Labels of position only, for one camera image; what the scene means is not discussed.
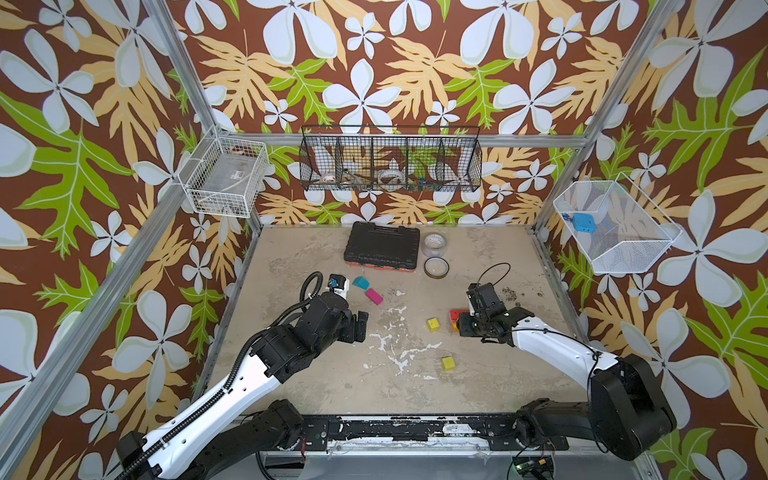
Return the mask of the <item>blue object in basket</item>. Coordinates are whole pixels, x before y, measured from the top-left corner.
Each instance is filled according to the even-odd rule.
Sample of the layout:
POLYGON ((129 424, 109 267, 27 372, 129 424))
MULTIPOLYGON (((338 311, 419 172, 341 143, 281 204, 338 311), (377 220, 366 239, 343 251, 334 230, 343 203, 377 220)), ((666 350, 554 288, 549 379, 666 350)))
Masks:
POLYGON ((570 217, 570 222, 576 232, 593 234, 597 231, 597 224, 590 214, 574 213, 570 217))

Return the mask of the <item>teal block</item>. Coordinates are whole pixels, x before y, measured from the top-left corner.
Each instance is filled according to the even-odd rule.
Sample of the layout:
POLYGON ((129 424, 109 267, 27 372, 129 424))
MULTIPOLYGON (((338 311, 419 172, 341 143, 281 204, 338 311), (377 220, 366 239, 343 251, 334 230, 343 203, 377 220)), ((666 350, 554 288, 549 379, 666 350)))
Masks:
POLYGON ((357 277, 353 281, 353 285, 361 288, 364 292, 367 292, 371 288, 370 282, 363 276, 357 277))

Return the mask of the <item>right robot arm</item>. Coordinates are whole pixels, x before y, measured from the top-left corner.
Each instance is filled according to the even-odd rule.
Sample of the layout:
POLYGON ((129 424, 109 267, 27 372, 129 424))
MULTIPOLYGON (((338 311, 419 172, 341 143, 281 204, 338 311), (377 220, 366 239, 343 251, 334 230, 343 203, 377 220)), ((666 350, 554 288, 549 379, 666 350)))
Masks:
POLYGON ((603 352, 548 325, 522 307, 508 308, 491 283, 472 283, 461 336, 508 345, 536 356, 583 387, 584 402, 542 398, 516 413, 516 440, 542 447, 557 437, 592 440, 631 461, 677 428, 677 420, 649 363, 638 355, 603 352))

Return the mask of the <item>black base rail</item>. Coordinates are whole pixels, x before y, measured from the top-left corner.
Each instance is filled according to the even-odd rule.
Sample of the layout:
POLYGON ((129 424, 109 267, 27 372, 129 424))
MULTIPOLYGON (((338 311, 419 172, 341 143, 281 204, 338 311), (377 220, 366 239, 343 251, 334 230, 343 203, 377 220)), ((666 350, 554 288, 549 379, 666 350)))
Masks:
POLYGON ((401 414, 307 415, 300 435, 307 451, 329 451, 331 444, 374 439, 385 445, 427 446, 440 439, 474 442, 480 450, 511 452, 523 449, 555 451, 569 448, 567 440, 549 437, 531 440, 513 413, 501 414, 401 414))

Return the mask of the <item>red block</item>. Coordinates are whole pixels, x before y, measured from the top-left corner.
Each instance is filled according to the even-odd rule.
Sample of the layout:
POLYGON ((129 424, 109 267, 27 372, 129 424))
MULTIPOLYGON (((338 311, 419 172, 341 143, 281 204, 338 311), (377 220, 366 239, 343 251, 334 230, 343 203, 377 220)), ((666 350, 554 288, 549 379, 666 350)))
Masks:
POLYGON ((468 313, 469 313, 469 311, 468 311, 468 310, 451 310, 451 311, 449 312, 449 317, 450 317, 450 320, 451 320, 453 323, 456 323, 456 322, 459 320, 459 318, 460 318, 460 316, 461 316, 462 314, 468 314, 468 313))

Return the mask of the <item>magenta block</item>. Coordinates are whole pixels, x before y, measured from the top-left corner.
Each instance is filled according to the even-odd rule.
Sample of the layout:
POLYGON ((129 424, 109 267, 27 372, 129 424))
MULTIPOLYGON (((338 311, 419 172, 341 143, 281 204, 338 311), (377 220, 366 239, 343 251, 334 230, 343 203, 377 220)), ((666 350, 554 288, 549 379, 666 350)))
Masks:
POLYGON ((368 288, 365 291, 365 295, 367 298, 369 298, 375 305, 380 305, 383 302, 383 297, 375 291, 373 288, 368 288))

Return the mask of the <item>black tool case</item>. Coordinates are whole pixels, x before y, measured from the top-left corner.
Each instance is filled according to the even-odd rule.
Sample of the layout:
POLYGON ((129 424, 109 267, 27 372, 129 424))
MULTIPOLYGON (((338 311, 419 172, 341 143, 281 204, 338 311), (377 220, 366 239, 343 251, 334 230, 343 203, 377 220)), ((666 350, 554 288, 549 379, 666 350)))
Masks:
POLYGON ((343 258, 350 264, 414 271, 418 264, 420 239, 418 228, 356 222, 351 228, 343 258))

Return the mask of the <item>brown tape roll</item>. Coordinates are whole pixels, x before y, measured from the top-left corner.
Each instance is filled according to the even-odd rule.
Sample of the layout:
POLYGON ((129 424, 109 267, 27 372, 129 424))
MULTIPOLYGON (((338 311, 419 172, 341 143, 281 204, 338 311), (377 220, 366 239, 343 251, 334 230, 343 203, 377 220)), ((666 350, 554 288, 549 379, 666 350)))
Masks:
POLYGON ((443 279, 450 272, 450 265, 444 258, 433 256, 425 260, 423 269, 429 278, 443 279))

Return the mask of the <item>aluminium frame post left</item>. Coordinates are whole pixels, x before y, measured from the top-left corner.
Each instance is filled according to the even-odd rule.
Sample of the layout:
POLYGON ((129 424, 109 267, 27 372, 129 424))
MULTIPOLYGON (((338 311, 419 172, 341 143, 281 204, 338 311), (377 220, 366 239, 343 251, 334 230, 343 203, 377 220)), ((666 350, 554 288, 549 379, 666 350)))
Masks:
MULTIPOLYGON (((56 160, 78 160, 106 180, 117 203, 78 187, 59 207, 9 211, 3 233, 23 233, 25 242, 1 247, 3 420, 169 193, 172 174, 186 172, 199 141, 192 127, 160 130, 155 154, 122 176, 87 157, 92 135, 76 148, 41 140, 31 176, 48 180, 43 197, 64 192, 56 160)), ((33 440, 21 476, 98 475, 123 435, 146 433, 190 404, 246 244, 240 224, 188 205, 177 210, 33 440)))

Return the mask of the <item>clear tape roll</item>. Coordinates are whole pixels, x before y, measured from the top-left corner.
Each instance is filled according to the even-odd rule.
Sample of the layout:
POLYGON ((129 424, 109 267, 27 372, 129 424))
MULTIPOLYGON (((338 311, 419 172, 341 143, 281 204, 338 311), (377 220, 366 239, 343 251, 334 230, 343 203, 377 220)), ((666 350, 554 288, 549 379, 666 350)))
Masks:
POLYGON ((447 249, 447 238, 440 233, 427 233, 421 242, 421 251, 427 258, 443 257, 447 249))

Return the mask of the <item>aluminium frame post right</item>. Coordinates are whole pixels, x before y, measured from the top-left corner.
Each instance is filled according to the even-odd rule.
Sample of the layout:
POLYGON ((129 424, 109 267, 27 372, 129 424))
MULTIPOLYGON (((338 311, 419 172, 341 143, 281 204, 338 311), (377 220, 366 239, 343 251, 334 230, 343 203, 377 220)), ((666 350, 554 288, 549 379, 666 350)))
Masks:
POLYGON ((638 75, 643 61, 662 35, 670 18, 675 14, 683 1, 657 1, 647 20, 640 29, 636 39, 623 59, 616 76, 610 83, 605 96, 593 116, 590 125, 586 127, 575 147, 573 155, 565 164, 564 170, 558 177, 533 224, 533 231, 538 233, 544 229, 554 212, 554 201, 566 188, 578 178, 581 165, 589 159, 590 151, 596 147, 598 135, 606 129, 606 124, 613 109, 618 106, 634 78, 638 75))

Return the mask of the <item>aluminium frame post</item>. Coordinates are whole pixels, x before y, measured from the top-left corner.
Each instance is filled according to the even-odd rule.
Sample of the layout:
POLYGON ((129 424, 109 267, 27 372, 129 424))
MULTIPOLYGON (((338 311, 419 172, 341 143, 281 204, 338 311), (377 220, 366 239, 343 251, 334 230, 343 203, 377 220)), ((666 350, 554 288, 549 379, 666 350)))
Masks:
MULTIPOLYGON (((106 180, 117 203, 78 187, 59 207, 9 211, 3 233, 23 233, 25 242, 1 247, 3 420, 169 193, 172 174, 186 172, 199 141, 192 127, 160 130, 155 154, 122 176, 87 157, 92 135, 76 148, 41 140, 31 176, 48 180, 43 197, 64 192, 56 160, 78 160, 106 180)), ((21 476, 98 475, 123 435, 146 433, 190 404, 246 244, 240 224, 188 205, 177 210, 33 440, 21 476)))
POLYGON ((593 116, 590 125, 586 127, 575 147, 573 155, 565 164, 564 170, 558 177, 533 224, 533 231, 538 233, 544 229, 554 212, 554 201, 566 188, 578 178, 581 165, 589 159, 590 151, 596 147, 598 135, 606 129, 606 124, 613 109, 618 106, 634 78, 638 75, 643 61, 662 35, 670 18, 675 14, 683 1, 657 1, 647 20, 640 29, 636 39, 623 59, 616 76, 610 83, 605 96, 593 116))

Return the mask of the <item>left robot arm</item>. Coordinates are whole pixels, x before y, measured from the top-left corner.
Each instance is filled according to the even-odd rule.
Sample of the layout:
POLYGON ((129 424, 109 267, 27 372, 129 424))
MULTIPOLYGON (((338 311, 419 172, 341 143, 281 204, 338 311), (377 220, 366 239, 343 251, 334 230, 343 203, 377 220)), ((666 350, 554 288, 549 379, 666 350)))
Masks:
POLYGON ((145 435, 119 443, 119 479, 180 479, 220 458, 226 431, 256 401, 307 369, 333 343, 361 343, 369 313, 354 313, 345 297, 326 291, 286 309, 245 341, 229 374, 181 414, 145 435))

